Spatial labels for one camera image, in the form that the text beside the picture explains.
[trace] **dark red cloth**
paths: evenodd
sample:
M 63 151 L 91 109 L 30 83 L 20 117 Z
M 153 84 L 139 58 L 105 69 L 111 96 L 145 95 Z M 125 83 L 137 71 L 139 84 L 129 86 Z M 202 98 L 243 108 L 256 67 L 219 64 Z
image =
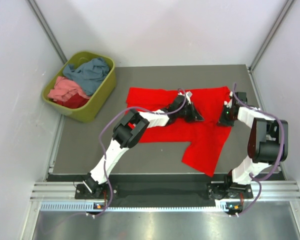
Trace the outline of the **dark red cloth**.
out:
M 56 103 L 70 109 L 77 109 L 85 105 L 89 99 L 80 96 L 78 93 L 69 98 L 68 101 L 57 100 Z
M 229 101 L 230 90 L 224 86 L 187 91 L 192 92 L 191 101 L 204 121 L 187 123 L 179 118 L 165 127 L 148 128 L 140 143 L 191 142 L 184 152 L 182 162 L 212 177 L 222 147 L 231 131 L 231 127 L 217 126 L 224 101 Z M 171 104 L 177 93 L 176 90 L 131 87 L 126 102 L 128 107 L 155 111 Z

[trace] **pile of clothes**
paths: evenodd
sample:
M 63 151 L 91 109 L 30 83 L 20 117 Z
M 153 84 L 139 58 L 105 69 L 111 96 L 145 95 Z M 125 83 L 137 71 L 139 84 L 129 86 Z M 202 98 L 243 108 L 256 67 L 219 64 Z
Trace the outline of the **pile of clothes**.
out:
M 109 71 L 102 57 L 94 58 L 77 69 L 73 64 L 68 64 L 62 71 L 64 76 L 57 77 L 48 98 L 70 109 L 80 108 L 89 101 Z

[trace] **metal corner post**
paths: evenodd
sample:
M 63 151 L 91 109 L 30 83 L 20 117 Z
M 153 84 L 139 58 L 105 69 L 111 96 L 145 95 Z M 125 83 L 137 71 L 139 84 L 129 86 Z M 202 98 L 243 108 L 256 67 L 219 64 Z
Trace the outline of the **metal corner post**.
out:
M 56 37 L 54 36 L 52 30 L 50 29 L 44 15 L 42 14 L 36 0 L 26 0 L 27 3 L 29 4 L 31 10 L 33 11 L 34 15 L 36 16 L 36 18 L 38 19 L 41 27 L 43 28 L 46 36 L 48 37 L 49 41 L 51 42 L 54 50 L 56 51 L 56 53 L 58 54 L 59 58 L 61 59 L 62 63 L 65 64 L 67 62 L 67 58 L 64 54 L 64 52 L 62 51 Z
M 287 0 L 280 11 L 277 19 L 275 20 L 270 32 L 268 33 L 267 37 L 265 38 L 263 44 L 261 45 L 259 51 L 257 52 L 256 56 L 254 57 L 249 70 L 251 73 L 256 69 L 258 63 L 260 62 L 261 57 L 265 53 L 266 49 L 268 48 L 269 44 L 271 43 L 272 39 L 274 38 L 275 34 L 277 33 L 279 27 L 283 23 L 284 19 L 286 18 L 289 10 L 293 6 L 295 0 Z

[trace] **laundry basket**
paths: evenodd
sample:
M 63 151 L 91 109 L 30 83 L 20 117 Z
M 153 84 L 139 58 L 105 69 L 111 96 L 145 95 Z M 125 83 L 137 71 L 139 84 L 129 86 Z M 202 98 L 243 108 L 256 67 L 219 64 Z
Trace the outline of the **laundry basket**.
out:
M 77 68 L 80 65 L 89 62 L 92 59 L 102 57 L 105 62 L 108 64 L 110 71 L 106 78 L 103 80 L 99 88 L 95 91 L 95 93 L 91 96 L 89 101 L 82 107 L 79 108 L 68 108 L 65 106 L 61 106 L 55 103 L 52 99 L 48 98 L 48 93 L 51 89 L 54 88 L 57 77 L 63 76 L 63 70 L 66 65 L 74 64 L 74 67 Z M 114 61 L 106 56 L 101 56 L 88 51 L 81 51 L 77 54 L 73 55 L 69 61 L 61 68 L 61 70 L 54 76 L 54 78 L 48 83 L 48 85 L 44 88 L 42 92 L 43 100 L 53 106 L 59 113 L 69 117 L 76 119 L 83 123 L 91 122 L 97 113 L 99 112 L 102 105 L 105 103 L 107 98 L 109 97 L 112 90 L 115 88 L 117 84 L 116 75 L 115 75 L 115 63 Z

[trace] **pink cloth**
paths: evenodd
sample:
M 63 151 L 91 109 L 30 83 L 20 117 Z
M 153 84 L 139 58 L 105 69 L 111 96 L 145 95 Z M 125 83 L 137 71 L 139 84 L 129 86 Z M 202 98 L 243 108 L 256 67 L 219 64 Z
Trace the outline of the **pink cloth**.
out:
M 90 98 L 75 81 L 69 80 L 64 76 L 58 76 L 55 81 L 54 89 L 50 90 L 48 98 L 54 101 L 59 100 L 66 102 L 76 94 L 79 94 L 84 99 Z

